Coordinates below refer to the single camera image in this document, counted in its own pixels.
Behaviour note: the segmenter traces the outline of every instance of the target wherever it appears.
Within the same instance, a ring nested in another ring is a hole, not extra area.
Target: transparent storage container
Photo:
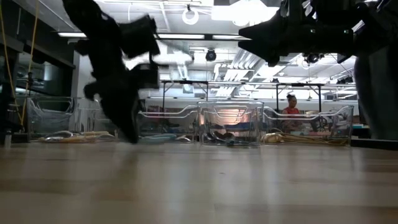
[[[84,98],[28,98],[27,118],[30,141],[96,142],[116,140],[118,135],[117,127],[105,117],[98,101]],[[76,138],[61,141],[70,133]]]
[[[178,112],[139,112],[139,143],[193,143],[196,140],[197,115],[197,105],[188,105]]]
[[[324,144],[346,146],[350,144],[353,129],[354,106],[319,114],[279,114],[264,108],[265,144]]]
[[[198,103],[198,135],[206,145],[258,146],[264,104],[258,101]]]

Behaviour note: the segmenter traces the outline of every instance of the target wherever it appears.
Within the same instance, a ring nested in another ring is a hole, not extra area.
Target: table
[[[0,149],[2,224],[395,224],[397,191],[394,151],[112,142]]]

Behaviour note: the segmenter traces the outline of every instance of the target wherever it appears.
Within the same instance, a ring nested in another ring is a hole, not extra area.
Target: yellow cord
[[[36,28],[37,28],[37,19],[38,19],[38,18],[39,18],[39,0],[36,0],[35,26],[33,27],[32,48],[31,48],[31,50],[30,50],[30,61],[29,61],[28,74],[31,72],[31,69],[32,69],[33,51],[34,51],[34,49],[35,49]],[[27,98],[27,89],[28,89],[28,87],[29,87],[29,81],[26,82],[26,86],[25,86],[25,100],[24,100],[24,107],[23,107],[23,109],[22,109],[21,125],[24,125],[25,108],[26,108],[26,98]]]
[[[7,65],[8,77],[10,79],[12,97],[14,97],[14,104],[17,105],[17,98],[16,98],[16,95],[15,95],[15,89],[14,89],[14,84],[12,82],[11,69],[10,69],[10,64],[9,64],[9,60],[8,60],[6,34],[5,34],[5,28],[4,28],[4,20],[2,18],[2,3],[0,4],[0,20],[1,20],[1,33],[2,33],[2,41],[4,42],[4,54],[6,56],[6,65]],[[19,120],[23,121],[23,119],[21,118],[21,115],[19,114],[18,106],[17,106],[17,114],[18,114]]]

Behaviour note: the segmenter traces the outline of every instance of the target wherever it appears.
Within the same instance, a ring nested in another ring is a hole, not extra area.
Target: person
[[[296,108],[297,99],[294,95],[287,95],[287,101],[289,102],[289,106],[286,107],[282,114],[300,114],[299,109]]]
[[[289,106],[286,107],[282,114],[300,114],[299,109],[296,108],[297,99],[294,95],[287,95],[287,101],[289,102]],[[302,123],[300,121],[287,120],[283,122],[283,129],[286,133],[290,133],[292,131],[299,131],[302,127]]]

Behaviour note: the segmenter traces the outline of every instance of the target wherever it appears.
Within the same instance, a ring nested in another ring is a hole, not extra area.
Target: plastic tub
[[[258,146],[264,104],[258,101],[198,103],[198,135],[206,145]]]
[[[262,143],[350,144],[353,129],[354,106],[319,114],[279,114],[264,108]]]
[[[141,139],[139,143],[195,142],[197,105],[188,105],[178,112],[139,112]]]
[[[100,104],[84,98],[28,98],[27,116],[30,141],[42,141],[46,136],[59,132],[90,136],[85,139],[90,139],[88,142],[93,142],[93,136],[97,134],[117,135],[117,128],[104,116]]]

